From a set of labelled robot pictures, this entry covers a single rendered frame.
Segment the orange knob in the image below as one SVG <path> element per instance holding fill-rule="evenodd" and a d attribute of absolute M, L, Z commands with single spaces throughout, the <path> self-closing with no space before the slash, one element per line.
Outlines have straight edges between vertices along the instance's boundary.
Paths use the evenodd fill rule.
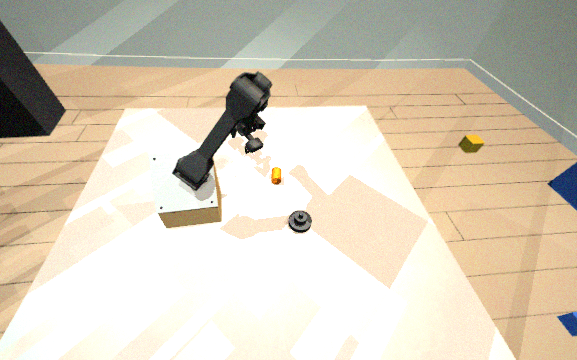
<path fill-rule="evenodd" d="M 272 169 L 271 182 L 273 184 L 280 184 L 281 183 L 281 169 L 280 168 L 275 167 Z"/>

